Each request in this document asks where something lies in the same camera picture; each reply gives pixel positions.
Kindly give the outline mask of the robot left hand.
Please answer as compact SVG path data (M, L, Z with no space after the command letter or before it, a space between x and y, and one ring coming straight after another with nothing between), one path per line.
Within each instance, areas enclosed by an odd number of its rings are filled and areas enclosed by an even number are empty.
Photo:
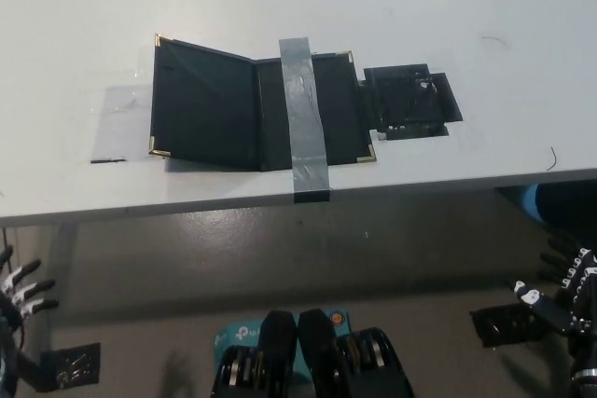
M16 267L1 280L1 316L7 320L12 332L44 310L56 309L60 302L46 298L44 293L55 286L55 280L34 281L24 284L25 279L42 265L37 258L28 264Z

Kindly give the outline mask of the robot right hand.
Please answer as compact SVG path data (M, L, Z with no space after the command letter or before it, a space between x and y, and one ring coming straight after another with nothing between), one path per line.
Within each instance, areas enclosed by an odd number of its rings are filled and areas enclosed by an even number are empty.
M540 259L555 268L556 295L523 281L512 290L534 317L568 340L572 380L584 381L596 377L596 246L562 232L553 233L548 246L551 251Z

